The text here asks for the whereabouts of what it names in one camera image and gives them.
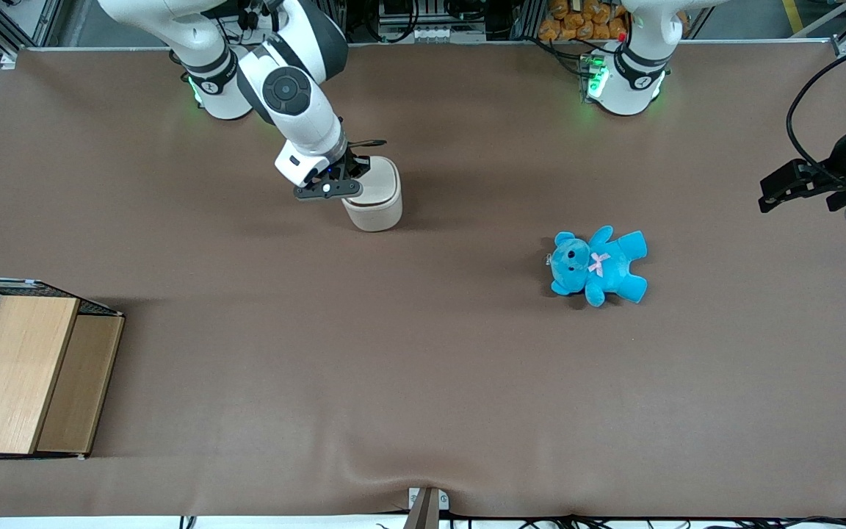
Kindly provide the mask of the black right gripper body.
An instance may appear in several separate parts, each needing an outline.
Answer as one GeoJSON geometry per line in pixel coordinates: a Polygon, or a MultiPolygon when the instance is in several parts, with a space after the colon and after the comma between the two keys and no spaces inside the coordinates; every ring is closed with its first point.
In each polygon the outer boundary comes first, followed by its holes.
{"type": "Polygon", "coordinates": [[[355,154],[352,146],[345,146],[339,159],[329,164],[325,170],[313,175],[313,185],[337,185],[340,181],[350,180],[347,176],[347,170],[350,168],[350,154],[355,154]]]}

